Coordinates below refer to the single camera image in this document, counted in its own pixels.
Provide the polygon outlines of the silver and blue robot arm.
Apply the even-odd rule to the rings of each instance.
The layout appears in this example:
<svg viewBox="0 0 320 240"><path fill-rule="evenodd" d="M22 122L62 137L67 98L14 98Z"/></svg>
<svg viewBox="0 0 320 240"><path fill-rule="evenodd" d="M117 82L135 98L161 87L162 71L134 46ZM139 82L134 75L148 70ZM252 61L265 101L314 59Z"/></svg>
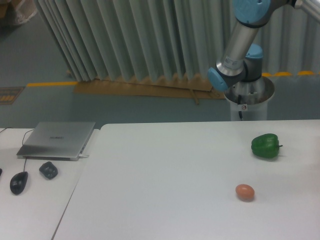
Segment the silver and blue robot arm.
<svg viewBox="0 0 320 240"><path fill-rule="evenodd" d="M275 10L290 5L320 20L318 0L234 0L232 5L236 24L222 57L207 72L212 86L221 92L238 82L255 82L262 77L263 51L253 41Z"/></svg>

